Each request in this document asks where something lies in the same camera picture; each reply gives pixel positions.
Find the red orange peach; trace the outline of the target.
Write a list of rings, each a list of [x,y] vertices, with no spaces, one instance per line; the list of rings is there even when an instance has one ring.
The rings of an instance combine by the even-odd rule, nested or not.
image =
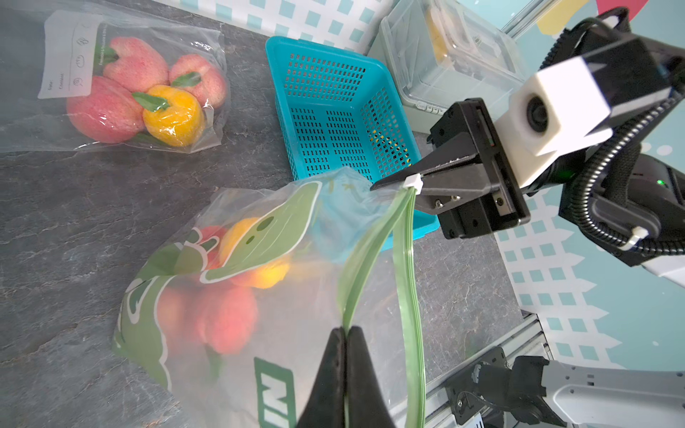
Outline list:
[[[219,250],[223,237],[228,233],[224,226],[207,226],[206,228],[199,228],[198,234],[200,239],[197,242],[207,254],[207,269],[215,269],[219,267]]]

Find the pink peach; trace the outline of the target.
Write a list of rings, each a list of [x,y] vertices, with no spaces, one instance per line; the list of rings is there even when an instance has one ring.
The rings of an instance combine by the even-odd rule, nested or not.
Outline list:
[[[96,142],[120,144],[146,129],[143,107],[114,80],[95,76],[88,96],[70,97],[66,111],[71,124]]]
[[[109,78],[130,92],[147,92],[157,85],[169,84],[169,66],[164,58],[144,40],[116,37],[110,48],[118,59],[103,69]]]
[[[167,287],[157,303],[157,320],[169,347],[190,344],[191,310],[194,294],[187,289]]]
[[[206,288],[194,305],[194,333],[221,355],[237,354],[251,339],[258,317],[250,288]]]
[[[201,55],[184,55],[169,70],[169,81],[193,95],[202,107],[218,109],[228,96],[223,72]]]

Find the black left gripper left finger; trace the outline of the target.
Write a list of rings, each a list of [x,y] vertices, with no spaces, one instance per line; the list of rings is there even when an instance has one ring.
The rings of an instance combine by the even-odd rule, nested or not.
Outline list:
[[[345,426],[346,351],[344,329],[333,329],[297,428]]]

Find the yellow peach with leaf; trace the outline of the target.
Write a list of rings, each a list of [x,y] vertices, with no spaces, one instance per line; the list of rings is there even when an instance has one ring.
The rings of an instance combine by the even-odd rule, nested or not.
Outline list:
[[[147,92],[135,92],[132,96],[143,107],[147,132],[164,144],[176,148],[190,147],[203,135],[203,107],[189,92],[156,85]]]

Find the clear blue zipper bag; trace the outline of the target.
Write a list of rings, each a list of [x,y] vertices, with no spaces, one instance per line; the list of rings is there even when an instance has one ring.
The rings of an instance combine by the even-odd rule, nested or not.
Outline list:
[[[1,5],[1,150],[218,146],[230,85],[217,30],[88,1]]]

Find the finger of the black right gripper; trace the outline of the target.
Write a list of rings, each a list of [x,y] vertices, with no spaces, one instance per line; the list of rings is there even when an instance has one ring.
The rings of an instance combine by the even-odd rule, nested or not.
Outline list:
[[[417,206],[435,206],[436,199],[443,206],[467,203],[489,194],[493,188],[494,181],[481,163],[449,167],[421,160],[416,169],[424,184],[417,196]]]
[[[476,163],[476,153],[457,146],[440,146],[419,162],[374,183],[371,189],[404,184],[416,175],[421,178],[425,192],[482,191],[482,165]]]

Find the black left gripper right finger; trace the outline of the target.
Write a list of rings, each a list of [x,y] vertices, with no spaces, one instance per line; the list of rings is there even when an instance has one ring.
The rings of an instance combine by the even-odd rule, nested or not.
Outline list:
[[[347,427],[395,426],[376,378],[366,338],[358,326],[347,333],[346,397]]]

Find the clear bag green cartoon print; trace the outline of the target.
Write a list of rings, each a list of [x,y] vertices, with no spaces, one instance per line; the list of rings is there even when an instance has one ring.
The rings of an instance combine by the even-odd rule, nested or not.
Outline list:
[[[223,189],[146,261],[123,294],[112,349],[171,392],[201,427],[296,427],[331,331],[363,330],[394,427],[421,427],[426,369],[413,254],[421,184],[378,190],[350,168],[278,190]],[[221,355],[194,333],[206,288],[240,286],[228,264],[207,269],[199,228],[273,215],[291,255],[285,278],[250,288],[259,317],[248,344]],[[171,348],[157,320],[165,288],[194,294],[190,344]]]

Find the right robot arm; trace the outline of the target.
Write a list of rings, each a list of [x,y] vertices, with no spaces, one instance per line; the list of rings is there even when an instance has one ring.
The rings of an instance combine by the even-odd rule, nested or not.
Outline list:
[[[433,151],[377,182],[421,184],[417,208],[449,239],[526,224],[524,200],[561,187],[560,215],[627,266],[684,255],[684,176],[642,153],[684,99],[681,48],[631,31],[613,5],[563,30],[540,69],[492,119],[480,98],[453,103],[429,131]],[[496,348],[448,377],[453,421],[489,410],[496,426],[681,427],[683,371],[590,368]]]

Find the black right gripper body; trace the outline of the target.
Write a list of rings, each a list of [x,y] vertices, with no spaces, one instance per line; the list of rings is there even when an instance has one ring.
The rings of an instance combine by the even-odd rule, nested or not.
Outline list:
[[[438,154],[430,198],[447,239],[469,239],[524,226],[531,214],[481,98],[456,102],[430,129]]]

